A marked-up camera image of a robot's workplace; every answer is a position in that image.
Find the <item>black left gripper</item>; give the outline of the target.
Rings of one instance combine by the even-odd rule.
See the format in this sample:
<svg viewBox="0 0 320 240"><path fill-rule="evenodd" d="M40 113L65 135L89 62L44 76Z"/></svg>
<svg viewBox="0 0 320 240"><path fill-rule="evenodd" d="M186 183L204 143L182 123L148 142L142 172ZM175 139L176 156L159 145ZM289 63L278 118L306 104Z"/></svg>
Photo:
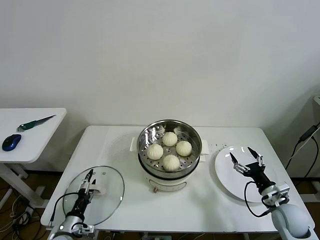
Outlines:
<svg viewBox="0 0 320 240"><path fill-rule="evenodd" d="M92 182L91 178L93 176L94 170L91 169L82 180L82 184L80 185L79 191L77 193L78 197L75 201L73 208L70 212L66 214L66 216L76 216L78 218L84 218L85 210L90 203L91 195L89 193L97 193L97 185L96 179Z"/></svg>

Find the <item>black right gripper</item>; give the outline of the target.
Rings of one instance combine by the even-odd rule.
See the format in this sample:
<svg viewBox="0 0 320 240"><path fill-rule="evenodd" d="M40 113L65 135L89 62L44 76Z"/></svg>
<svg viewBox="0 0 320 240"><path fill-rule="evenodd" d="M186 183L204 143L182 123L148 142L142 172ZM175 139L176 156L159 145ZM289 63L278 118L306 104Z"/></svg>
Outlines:
<svg viewBox="0 0 320 240"><path fill-rule="evenodd" d="M264 173L266 166L263 161L263 156L250 147L247 147L247 149L257 162L244 166L240 164L236 157L230 152L229 155L233 163L233 168L242 175L246 173L246 176L252 178L255 182L258 192L263 192L266 188L274 186L275 183Z"/></svg>

